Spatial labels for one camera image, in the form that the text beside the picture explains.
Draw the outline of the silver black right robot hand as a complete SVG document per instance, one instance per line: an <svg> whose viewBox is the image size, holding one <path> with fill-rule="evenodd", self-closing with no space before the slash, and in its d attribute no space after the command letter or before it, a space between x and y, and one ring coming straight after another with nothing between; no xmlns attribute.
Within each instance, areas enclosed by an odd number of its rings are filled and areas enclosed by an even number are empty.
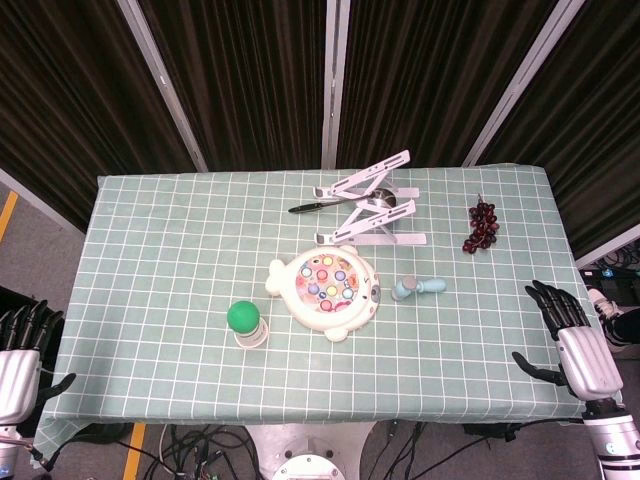
<svg viewBox="0 0 640 480"><path fill-rule="evenodd" d="M565 387L581 401L611 398L623 388L623 381L607 346L604 334L593 328L578 300L568 292L534 280L525 287L541 311L559 355L557 371L538 368L523 355L512 357L530 377Z"/></svg>

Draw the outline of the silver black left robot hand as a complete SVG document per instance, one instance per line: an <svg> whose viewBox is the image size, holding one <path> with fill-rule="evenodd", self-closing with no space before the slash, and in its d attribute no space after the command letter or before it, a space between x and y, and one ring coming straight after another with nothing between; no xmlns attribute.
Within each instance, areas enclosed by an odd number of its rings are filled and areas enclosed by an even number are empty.
<svg viewBox="0 0 640 480"><path fill-rule="evenodd" d="M23 305L1 316L1 426L16 426L49 399L68 390L76 379L67 374L59 383L40 389L41 356L63 312L48 313L48 302Z"/></svg>

